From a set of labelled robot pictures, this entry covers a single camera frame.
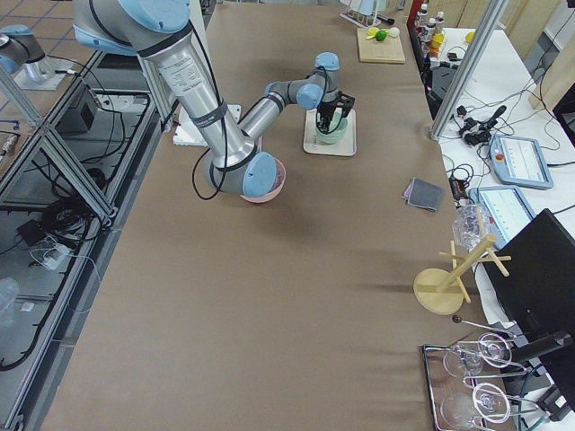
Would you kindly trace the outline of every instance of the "wine glass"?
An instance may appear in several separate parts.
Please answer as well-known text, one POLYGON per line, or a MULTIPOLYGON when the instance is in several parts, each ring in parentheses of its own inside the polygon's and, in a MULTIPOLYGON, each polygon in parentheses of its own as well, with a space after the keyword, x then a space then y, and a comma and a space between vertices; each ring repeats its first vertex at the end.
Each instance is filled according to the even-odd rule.
POLYGON ((443 366, 454 377, 462 378, 466 386, 473 378, 493 378, 502 376, 516 376, 526 373, 526 368, 521 364, 512 362, 511 345, 499 334, 487 332, 482 334, 477 341, 458 341, 445 353, 443 366), (480 375, 483 363, 495 368, 515 366, 518 371, 506 374, 480 375))
POLYGON ((534 401, 508 396, 500 388, 491 383, 479 383, 472 393, 457 392, 448 395, 441 402, 439 411, 441 417, 454 430, 467 431, 480 429, 492 431, 484 422, 501 424, 511 416, 536 411, 538 406, 534 401), (527 401, 534 405, 532 409, 511 413, 510 400, 527 401))

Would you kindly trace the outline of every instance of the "bottle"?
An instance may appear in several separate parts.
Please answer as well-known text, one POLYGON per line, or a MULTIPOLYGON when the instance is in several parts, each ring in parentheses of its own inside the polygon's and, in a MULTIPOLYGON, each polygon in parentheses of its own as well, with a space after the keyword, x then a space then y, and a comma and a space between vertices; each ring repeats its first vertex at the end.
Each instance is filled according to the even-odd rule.
POLYGON ((421 42, 429 43, 435 34, 435 18, 429 18, 428 23, 421 30, 421 42))
POLYGON ((444 25, 445 20, 443 19, 443 12, 438 12, 438 16, 435 18, 435 34, 443 33, 444 25))
POLYGON ((415 30, 420 33, 428 22, 428 4, 423 3, 421 9, 415 15, 415 22, 413 23, 415 30))

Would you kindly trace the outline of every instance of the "pink bowl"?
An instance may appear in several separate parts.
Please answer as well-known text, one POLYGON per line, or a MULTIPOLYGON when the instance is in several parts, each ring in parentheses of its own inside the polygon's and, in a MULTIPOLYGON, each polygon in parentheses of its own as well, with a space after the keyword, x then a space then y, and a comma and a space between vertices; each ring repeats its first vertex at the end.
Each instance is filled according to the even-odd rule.
POLYGON ((252 202, 253 204, 263 204, 265 202, 270 202, 280 193, 284 187, 284 183, 286 182, 286 167, 278 159, 274 158, 274 160, 276 161, 278 173, 276 174, 276 181, 273 183, 271 191, 258 198, 248 198, 247 196, 240 195, 242 198, 248 202, 252 202))

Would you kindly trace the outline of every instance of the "cutting board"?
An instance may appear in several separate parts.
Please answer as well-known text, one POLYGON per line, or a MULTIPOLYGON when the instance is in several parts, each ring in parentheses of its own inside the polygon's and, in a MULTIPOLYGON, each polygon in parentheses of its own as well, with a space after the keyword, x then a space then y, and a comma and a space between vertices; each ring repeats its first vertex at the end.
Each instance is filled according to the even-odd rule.
POLYGON ((400 38, 387 36, 383 42, 375 39, 366 40, 367 29, 358 29, 359 61, 362 63, 388 63, 402 65, 405 63, 402 41, 400 38))

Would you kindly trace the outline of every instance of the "electronic device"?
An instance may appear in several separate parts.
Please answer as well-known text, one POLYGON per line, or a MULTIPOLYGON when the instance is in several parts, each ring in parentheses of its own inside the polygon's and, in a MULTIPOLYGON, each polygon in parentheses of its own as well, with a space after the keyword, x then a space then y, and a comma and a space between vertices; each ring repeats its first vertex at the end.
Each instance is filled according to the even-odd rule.
MULTIPOLYGON (((557 332, 575 334, 575 240, 548 209, 535 217, 498 254, 509 276, 484 267, 500 304, 530 343, 557 332)), ((567 404, 575 407, 575 347, 541 355, 567 404)))
POLYGON ((490 156, 495 175, 503 184, 550 189, 553 179, 536 139, 494 135, 490 156))
POLYGON ((62 134, 85 133, 92 127, 98 105, 87 86, 72 97, 70 106, 57 123, 56 130, 62 134))
POLYGON ((495 248, 501 249, 535 217, 535 211, 517 186, 496 186, 470 189, 469 197, 483 204, 493 220, 498 236, 495 248))
POLYGON ((497 124, 497 118, 506 110, 507 106, 501 105, 488 119, 485 121, 477 121, 471 117, 467 117, 467 110, 463 106, 459 106, 457 108, 457 114, 464 118, 464 126, 459 129, 459 136, 466 144, 471 146, 489 142, 491 140, 491 130, 497 124))

